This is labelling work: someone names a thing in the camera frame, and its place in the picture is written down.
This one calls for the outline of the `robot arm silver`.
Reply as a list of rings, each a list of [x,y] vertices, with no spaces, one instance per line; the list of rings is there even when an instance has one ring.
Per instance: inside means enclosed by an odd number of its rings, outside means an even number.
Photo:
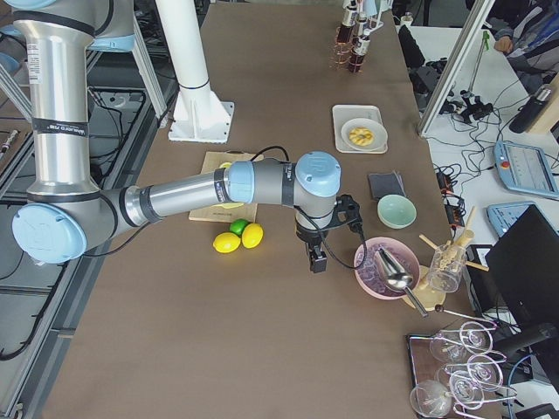
[[[310,268],[324,271],[321,245],[339,209],[341,168],[324,152],[297,162],[236,161],[177,182],[101,189],[90,174],[86,51],[129,52],[135,45],[129,1],[15,1],[26,40],[35,182],[12,221],[20,248],[48,264],[84,255],[114,236],[166,216],[219,203],[295,208]]]

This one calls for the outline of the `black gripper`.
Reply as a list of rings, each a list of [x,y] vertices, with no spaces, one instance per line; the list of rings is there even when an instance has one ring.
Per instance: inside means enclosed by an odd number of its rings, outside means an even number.
[[[339,219],[333,211],[329,213],[328,224],[320,226],[317,222],[319,217],[309,216],[302,208],[295,209],[296,235],[306,244],[309,258],[309,269],[312,273],[321,273],[327,269],[327,256],[323,250],[332,253],[332,249],[326,241],[328,232],[339,225]]]

